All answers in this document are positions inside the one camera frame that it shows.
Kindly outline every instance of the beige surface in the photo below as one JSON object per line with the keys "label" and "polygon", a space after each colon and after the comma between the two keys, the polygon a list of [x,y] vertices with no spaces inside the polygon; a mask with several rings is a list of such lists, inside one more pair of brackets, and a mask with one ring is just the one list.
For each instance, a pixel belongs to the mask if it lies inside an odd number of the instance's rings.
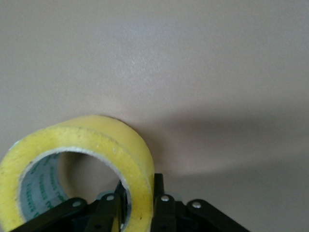
{"label": "beige surface", "polygon": [[[113,116],[185,202],[253,232],[308,230],[306,0],[0,1],[0,41],[1,157],[37,129]],[[83,160],[72,171],[100,186],[78,184],[113,188]]]}

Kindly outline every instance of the packing tape roll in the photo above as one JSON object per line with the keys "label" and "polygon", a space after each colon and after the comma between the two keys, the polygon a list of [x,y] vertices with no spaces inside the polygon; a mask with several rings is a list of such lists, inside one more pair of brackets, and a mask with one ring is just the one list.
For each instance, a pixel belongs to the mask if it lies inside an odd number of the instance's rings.
{"label": "packing tape roll", "polygon": [[149,231],[155,171],[147,145],[116,119],[84,116],[39,130],[10,148],[0,164],[0,223],[5,232],[68,199],[57,178],[62,152],[91,155],[110,166],[131,205],[123,231]]}

